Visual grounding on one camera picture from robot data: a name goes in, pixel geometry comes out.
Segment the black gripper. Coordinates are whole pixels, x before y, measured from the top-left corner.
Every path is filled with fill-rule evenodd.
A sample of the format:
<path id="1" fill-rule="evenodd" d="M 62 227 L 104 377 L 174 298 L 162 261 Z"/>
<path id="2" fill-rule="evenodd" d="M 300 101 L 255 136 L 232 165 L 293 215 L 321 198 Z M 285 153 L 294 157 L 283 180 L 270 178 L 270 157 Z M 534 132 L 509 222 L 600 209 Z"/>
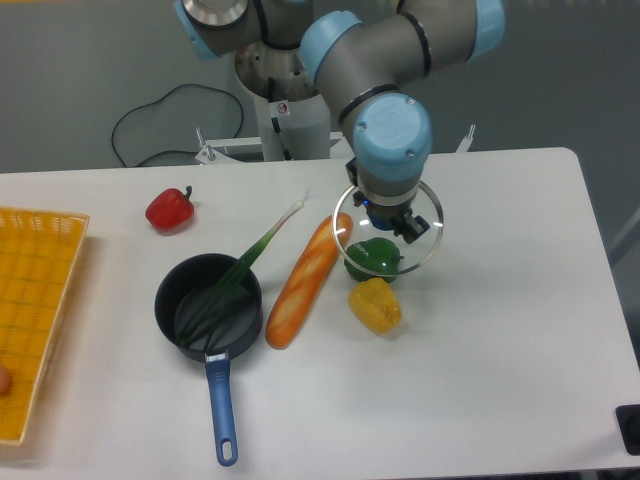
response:
<path id="1" fill-rule="evenodd" d="M 361 166 L 357 158 L 346 164 L 347 176 L 355 187 L 355 207 L 363 206 L 372 225 L 378 230 L 393 230 L 407 244 L 412 244 L 430 229 L 422 216 L 413 215 L 412 203 L 420 184 L 420 175 L 389 179 L 374 175 Z"/>

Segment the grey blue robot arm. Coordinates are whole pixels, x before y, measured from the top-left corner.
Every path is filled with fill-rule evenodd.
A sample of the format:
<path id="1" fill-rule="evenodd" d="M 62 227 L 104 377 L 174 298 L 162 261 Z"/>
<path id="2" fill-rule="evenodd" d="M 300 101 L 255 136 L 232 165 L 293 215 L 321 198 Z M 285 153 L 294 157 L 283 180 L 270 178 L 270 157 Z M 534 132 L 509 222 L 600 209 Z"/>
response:
<path id="1" fill-rule="evenodd" d="M 252 44 L 297 53 L 355 154 L 348 171 L 373 226 L 408 244 L 428 230 L 411 204 L 432 151 L 431 122 L 401 87 L 495 48 L 502 2 L 400 1 L 369 26 L 347 10 L 315 17 L 310 1 L 177 1 L 174 9 L 201 55 Z"/>

